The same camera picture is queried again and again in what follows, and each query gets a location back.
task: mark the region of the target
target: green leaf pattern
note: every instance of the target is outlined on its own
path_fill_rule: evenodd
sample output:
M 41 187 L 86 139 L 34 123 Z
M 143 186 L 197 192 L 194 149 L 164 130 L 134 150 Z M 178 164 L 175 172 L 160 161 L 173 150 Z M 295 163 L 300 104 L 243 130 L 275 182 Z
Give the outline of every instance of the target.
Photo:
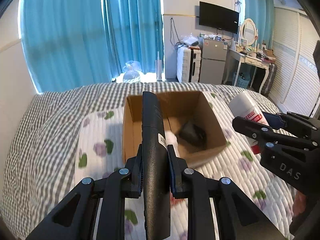
M 132 224 L 137 225 L 138 224 L 138 219 L 136 214 L 130 210 L 130 209 L 126 209 L 124 211 L 124 216 L 127 220 L 131 221 Z
M 241 155 L 244 155 L 250 162 L 253 161 L 253 158 L 252 158 L 250 152 L 248 152 L 248 151 L 242 151 L 242 152 L 241 152 Z
M 87 154 L 79 155 L 79 168 L 85 168 L 87 166 Z
M 255 199 L 255 198 L 257 198 L 257 199 L 266 199 L 267 195 L 263 190 L 259 189 L 258 191 L 254 192 L 254 194 L 252 195 L 252 198 L 253 199 Z
M 109 139 L 105 139 L 104 143 L 106 144 L 107 153 L 111 154 L 113 150 L 114 143 Z
M 110 119 L 111 117 L 113 117 L 115 115 L 115 113 L 113 111 L 107 112 L 106 113 L 106 117 L 104 118 L 105 120 Z

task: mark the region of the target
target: blue curtain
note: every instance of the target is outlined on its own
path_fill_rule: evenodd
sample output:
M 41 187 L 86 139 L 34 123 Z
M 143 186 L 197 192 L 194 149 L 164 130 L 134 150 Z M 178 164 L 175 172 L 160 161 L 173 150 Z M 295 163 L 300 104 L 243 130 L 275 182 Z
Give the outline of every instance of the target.
M 103 0 L 102 8 L 109 57 L 117 66 L 112 74 L 129 60 L 154 73 L 157 52 L 162 62 L 164 52 L 160 0 Z
M 251 18 L 258 29 L 257 43 L 261 45 L 265 41 L 271 49 L 275 20 L 273 0 L 245 0 L 245 18 Z
M 22 0 L 21 38 L 39 92 L 118 76 L 105 38 L 101 0 Z

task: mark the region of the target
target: white wall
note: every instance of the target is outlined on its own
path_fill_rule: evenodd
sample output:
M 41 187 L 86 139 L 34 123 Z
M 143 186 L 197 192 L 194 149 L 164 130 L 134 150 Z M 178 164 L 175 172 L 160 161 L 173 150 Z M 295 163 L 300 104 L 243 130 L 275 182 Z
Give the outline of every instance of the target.
M 199 35 L 201 32 L 206 34 L 214 33 L 215 28 L 200 26 L 199 19 L 199 1 L 208 2 L 234 9 L 235 0 L 163 0 L 164 5 L 164 63 L 165 77 L 175 78 L 177 68 L 177 52 L 170 42 L 170 19 L 173 18 L 179 38 L 181 36 Z M 229 39 L 232 34 L 224 31 L 224 38 Z
M 11 141 L 36 94 L 19 40 L 18 3 L 13 0 L 0 18 L 0 201 Z

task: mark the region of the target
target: gold wall trim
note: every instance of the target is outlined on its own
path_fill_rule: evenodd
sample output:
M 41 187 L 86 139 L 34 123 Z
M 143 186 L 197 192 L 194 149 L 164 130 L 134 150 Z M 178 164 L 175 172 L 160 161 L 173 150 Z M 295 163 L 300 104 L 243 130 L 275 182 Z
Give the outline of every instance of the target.
M 196 16 L 194 15 L 187 15 L 187 14 L 163 14 L 163 16 L 186 16 L 186 17 L 193 17 L 193 18 L 196 18 Z

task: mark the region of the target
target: gray checkered sheet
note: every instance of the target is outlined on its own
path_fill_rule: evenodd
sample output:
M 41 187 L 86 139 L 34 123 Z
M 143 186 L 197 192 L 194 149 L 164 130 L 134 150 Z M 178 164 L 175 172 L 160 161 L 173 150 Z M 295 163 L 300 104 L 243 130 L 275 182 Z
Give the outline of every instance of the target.
M 0 212 L 13 235 L 24 239 L 74 187 L 78 134 L 87 114 L 124 106 L 128 95 L 143 91 L 185 90 L 212 91 L 229 103 L 244 89 L 201 83 L 107 83 L 36 95 L 20 122 L 5 164 Z M 262 111 L 279 111 L 264 96 L 250 93 Z

